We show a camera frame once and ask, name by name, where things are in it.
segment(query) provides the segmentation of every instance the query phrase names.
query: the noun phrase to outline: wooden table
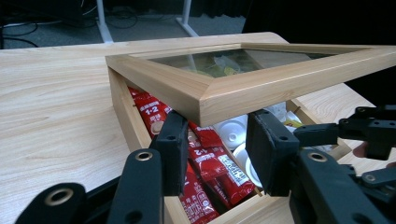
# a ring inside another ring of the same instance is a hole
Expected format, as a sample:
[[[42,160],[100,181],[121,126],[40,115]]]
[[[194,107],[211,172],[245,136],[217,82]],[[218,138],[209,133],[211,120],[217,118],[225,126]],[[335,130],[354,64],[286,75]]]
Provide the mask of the wooden table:
[[[0,223],[13,223],[40,191],[52,185],[78,182],[89,191],[120,175],[129,149],[112,107],[105,55],[196,47],[217,38],[224,44],[286,42],[260,33],[1,50]],[[344,84],[298,100],[321,122],[336,122],[358,105],[371,105]],[[354,164],[360,174],[386,164],[351,154],[340,162]],[[291,222],[286,200],[273,201],[262,205],[272,213],[256,217]]]

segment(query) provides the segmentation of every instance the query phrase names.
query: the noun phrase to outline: plastic wrapper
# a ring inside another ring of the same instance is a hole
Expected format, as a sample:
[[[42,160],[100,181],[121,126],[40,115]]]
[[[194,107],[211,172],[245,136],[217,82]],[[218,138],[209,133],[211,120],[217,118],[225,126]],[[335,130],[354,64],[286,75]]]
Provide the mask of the plastic wrapper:
[[[184,195],[179,199],[187,217],[193,224],[204,224],[219,216],[189,163],[187,164]]]
[[[254,189],[255,185],[247,175],[228,157],[225,151],[216,151],[218,159],[227,168],[227,175],[217,177],[230,203],[235,205],[244,200]]]
[[[204,181],[214,179],[228,173],[227,168],[215,154],[217,148],[189,147],[189,156]]]
[[[226,209],[230,210],[233,208],[233,206],[230,203],[230,199],[227,197],[223,187],[216,178],[212,180],[208,180],[205,183],[215,193],[219,201],[221,201],[221,203]]]
[[[201,128],[195,123],[189,121],[189,127],[197,135],[203,147],[222,147],[223,143],[218,133],[213,129],[213,127],[208,126]]]
[[[134,97],[134,103],[139,110],[151,138],[158,134],[171,108],[160,102],[148,92],[140,92]]]

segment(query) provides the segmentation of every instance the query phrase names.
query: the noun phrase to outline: cable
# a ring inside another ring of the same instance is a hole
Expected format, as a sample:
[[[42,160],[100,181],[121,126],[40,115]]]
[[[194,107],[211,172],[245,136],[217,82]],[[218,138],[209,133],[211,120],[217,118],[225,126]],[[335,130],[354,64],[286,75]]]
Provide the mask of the cable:
[[[23,33],[23,34],[16,34],[16,35],[8,35],[8,34],[3,34],[4,36],[21,36],[21,35],[29,35],[31,33],[33,33],[34,31],[36,31],[38,29],[38,24],[37,23],[25,23],[23,25],[30,25],[30,24],[34,24],[35,28],[32,31]]]
[[[106,21],[106,23],[108,25],[110,25],[110,26],[112,26],[114,28],[117,28],[117,29],[129,29],[129,28],[132,28],[135,25],[137,25],[137,22],[138,22],[137,16],[133,12],[131,12],[130,10],[120,10],[120,11],[116,11],[116,12],[107,12],[107,14],[109,14],[109,15],[106,16],[107,18],[115,17],[118,20],[134,19],[133,23],[130,24],[130,25],[127,25],[127,26],[118,26],[118,25],[110,22],[109,20]]]
[[[14,37],[4,37],[3,39],[4,39],[4,40],[16,40],[16,41],[25,42],[25,43],[28,43],[28,44],[33,45],[33,46],[35,46],[36,48],[38,48],[38,45],[35,44],[35,43],[33,43],[33,42],[30,41],[30,40],[25,40],[25,39],[20,39],[20,38],[14,38]]]

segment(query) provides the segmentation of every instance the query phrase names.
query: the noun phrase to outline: wooden frame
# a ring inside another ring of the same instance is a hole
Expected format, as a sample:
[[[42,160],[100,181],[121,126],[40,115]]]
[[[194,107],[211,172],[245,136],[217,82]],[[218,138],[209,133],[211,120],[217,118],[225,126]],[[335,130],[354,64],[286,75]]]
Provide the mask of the wooden frame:
[[[151,142],[149,132],[140,117],[131,93],[128,91],[128,86],[134,86],[134,83],[128,82],[111,68],[108,72],[114,109],[119,118],[128,148],[135,151],[139,148],[149,147]],[[295,111],[303,124],[319,123],[315,116],[309,113],[298,100],[287,101],[287,108]],[[330,154],[338,160],[350,151],[351,149],[340,140],[338,146]],[[273,217],[279,223],[291,223],[292,217],[288,208],[288,200],[289,198],[272,198],[256,194],[210,223],[262,223],[268,217]],[[178,197],[165,197],[164,202],[165,223],[190,223]]]
[[[158,58],[221,49],[332,54],[331,57],[207,77],[155,63]],[[396,65],[396,47],[240,43],[106,57],[107,65],[202,127]]]

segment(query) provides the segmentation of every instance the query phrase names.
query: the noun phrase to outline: white container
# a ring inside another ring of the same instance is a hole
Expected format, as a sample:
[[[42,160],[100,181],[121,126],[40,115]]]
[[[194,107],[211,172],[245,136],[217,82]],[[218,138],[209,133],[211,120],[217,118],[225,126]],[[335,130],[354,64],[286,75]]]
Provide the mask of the white container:
[[[213,128],[219,134],[224,145],[230,150],[234,150],[246,142],[247,126],[248,115],[242,115],[214,124]]]
[[[257,187],[262,188],[262,183],[260,182],[259,177],[256,174],[256,171],[251,164],[250,158],[248,157],[248,152],[246,151],[246,144],[242,144],[237,147],[233,152],[233,155],[239,161],[240,165],[245,168],[246,174],[249,179],[255,184]]]
[[[245,164],[245,168],[247,171],[247,176],[250,178],[250,180],[257,186],[262,188],[262,182],[260,182],[259,177],[257,176],[256,171],[254,170],[253,165],[251,164],[250,158],[247,158],[247,162]]]

